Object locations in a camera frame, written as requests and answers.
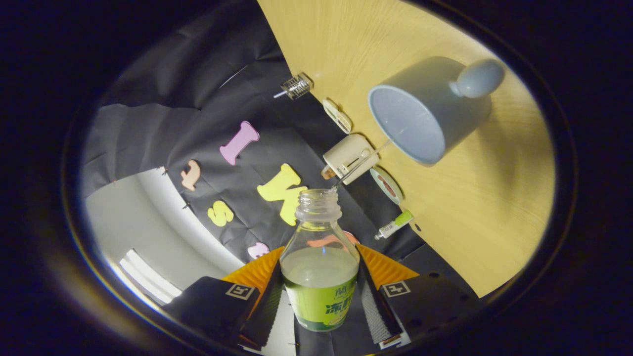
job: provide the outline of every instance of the mug rim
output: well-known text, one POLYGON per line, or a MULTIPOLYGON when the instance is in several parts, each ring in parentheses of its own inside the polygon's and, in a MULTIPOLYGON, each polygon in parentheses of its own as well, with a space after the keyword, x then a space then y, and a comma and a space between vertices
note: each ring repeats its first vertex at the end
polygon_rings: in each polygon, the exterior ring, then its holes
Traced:
POLYGON ((368 101, 368 105, 369 105, 369 110, 372 112, 372 116, 373 119, 378 123, 378 126, 380 127, 380 129, 382 130, 382 132, 389 138, 391 139, 391 141, 393 142, 393 144, 398 147, 398 149, 403 152, 404 154, 406 154, 407 156, 409 156, 411 159, 413 159, 414 161, 424 164, 424 165, 434 165, 437 162, 439 162, 439 160, 442 159, 442 157, 444 157, 444 154, 446 153, 446 137, 444 136, 444 131, 442 130, 442 126, 439 124, 439 122, 437 122, 437 119, 435 117, 435 115, 432 113, 432 111, 429 110, 429 108, 424 105, 423 102, 421 102, 418 98, 416 98, 413 94, 411 94, 408 91, 405 91, 402 88, 396 87, 396 86, 392 86, 390 84, 379 84, 377 86, 372 87, 371 89, 369 89, 369 93, 367 94, 367 101, 368 101), (393 139, 393 137, 390 135, 390 133, 388 133, 387 129, 385 128, 383 122, 381 120, 379 120, 376 117, 376 112, 373 108, 373 103, 372 103, 372 94, 376 91, 378 91, 379 89, 388 89, 388 90, 392 90, 395 91, 399 94, 402 94, 406 97, 408 97, 409 99, 414 100, 416 103, 418 103, 424 110, 426 110, 426 112, 433 118, 433 123, 435 123, 436 128, 438 130, 439 133, 441 133, 441 144, 442 144, 442 149, 441 152, 439 153, 439 156, 437 156, 437 158, 434 159, 427 159, 426 157, 421 157, 421 156, 416 156, 413 153, 408 152, 407 149, 405 149, 402 145, 400 145, 395 139, 393 139))

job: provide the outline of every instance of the foam letter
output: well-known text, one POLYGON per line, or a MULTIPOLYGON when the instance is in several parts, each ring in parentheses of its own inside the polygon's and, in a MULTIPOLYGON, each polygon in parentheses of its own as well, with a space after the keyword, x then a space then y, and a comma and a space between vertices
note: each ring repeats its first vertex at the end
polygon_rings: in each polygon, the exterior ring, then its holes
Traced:
POLYGON ((290 186, 298 185, 301 183, 301 178, 295 173, 295 171, 284 163, 281 165, 281 170, 277 175, 270 180, 270 182, 263 186, 257 186, 257 192, 266 201, 283 200, 284 204, 281 207, 279 216, 290 226, 297 224, 297 219, 294 217, 294 211, 299 206, 299 194, 306 190, 308 187, 298 187, 288 189, 290 186))
POLYGON ((248 121, 242 121, 239 131, 231 141, 225 146, 220 146, 220 153, 230 165, 235 165, 237 155, 246 145, 259 139, 260 134, 255 131, 255 128, 248 121))
POLYGON ((248 254, 253 258, 253 260, 256 260, 270 252, 268 246, 261 242, 255 243, 254 246, 251 246, 246 250, 248 251, 248 254))
POLYGON ((182 185, 190 191, 195 191, 196 187, 194 184, 200 178, 200 166, 194 160, 189 160, 188 163, 190 166, 188 173, 185 173, 184 170, 180 173, 180 176, 182 177, 182 185))
POLYGON ((213 203, 213 208, 209 208, 206 214, 214 224, 220 227, 226 225, 227 221, 233 221, 233 217, 235 216, 229 206, 222 200, 213 203))

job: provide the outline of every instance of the bottle cap opening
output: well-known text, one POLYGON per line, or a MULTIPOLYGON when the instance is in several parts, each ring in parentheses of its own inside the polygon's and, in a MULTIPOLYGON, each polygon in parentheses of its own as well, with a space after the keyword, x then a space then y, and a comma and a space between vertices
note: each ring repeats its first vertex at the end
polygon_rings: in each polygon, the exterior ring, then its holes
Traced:
POLYGON ((301 221, 328 222, 342 216, 339 195, 333 189, 308 189, 299 195, 294 216, 301 221))

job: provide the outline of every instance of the pink letter i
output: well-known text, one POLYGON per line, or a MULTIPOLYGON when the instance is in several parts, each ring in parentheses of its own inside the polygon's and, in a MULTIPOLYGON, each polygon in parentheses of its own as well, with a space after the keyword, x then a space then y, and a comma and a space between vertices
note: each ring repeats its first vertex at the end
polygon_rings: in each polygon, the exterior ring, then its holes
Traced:
POLYGON ((260 134, 248 122, 242 121, 240 129, 231 141, 225 146, 220 146, 220 153, 224 159, 230 164, 235 165, 237 155, 251 142, 260 139, 260 134))

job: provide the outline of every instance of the fluorescent light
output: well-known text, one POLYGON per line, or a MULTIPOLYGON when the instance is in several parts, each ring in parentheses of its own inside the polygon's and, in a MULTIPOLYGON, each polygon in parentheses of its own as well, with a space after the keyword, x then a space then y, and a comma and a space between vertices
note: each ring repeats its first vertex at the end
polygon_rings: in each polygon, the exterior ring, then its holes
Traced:
POLYGON ((134 250, 128 251, 125 256, 129 259, 132 266, 137 269, 143 277, 151 281, 155 286, 162 289, 166 294, 170 295, 172 298, 179 296, 182 292, 180 289, 176 288, 173 284, 169 283, 165 278, 159 275, 152 267, 150 267, 147 262, 143 261, 143 259, 136 253, 134 250))
POLYGON ((165 293, 161 292, 158 288, 154 287, 143 275, 136 269, 130 262, 127 262, 125 259, 119 262, 121 267, 127 272, 135 281, 137 281, 143 288, 145 288, 148 292, 152 293, 156 298, 160 299, 163 303, 170 303, 172 301, 172 297, 169 297, 165 293))
POLYGON ((134 284, 130 280, 130 276, 124 273, 123 269, 120 268, 119 265, 117 265, 116 263, 113 263, 112 261, 109 261, 109 263, 110 263, 110 268, 112 268, 112 270, 114 271, 116 276, 119 278, 119 280, 121 280, 121 282, 123 282, 123 284, 125 284, 125 286, 129 288, 130 291, 132 291, 140 300, 145 302, 145 304, 148 304, 150 307, 154 308, 154 310, 160 310, 154 307, 156 305, 156 302, 153 299, 148 298, 147 295, 145 295, 145 293, 143 293, 143 291, 141 291, 136 286, 136 284, 134 284))

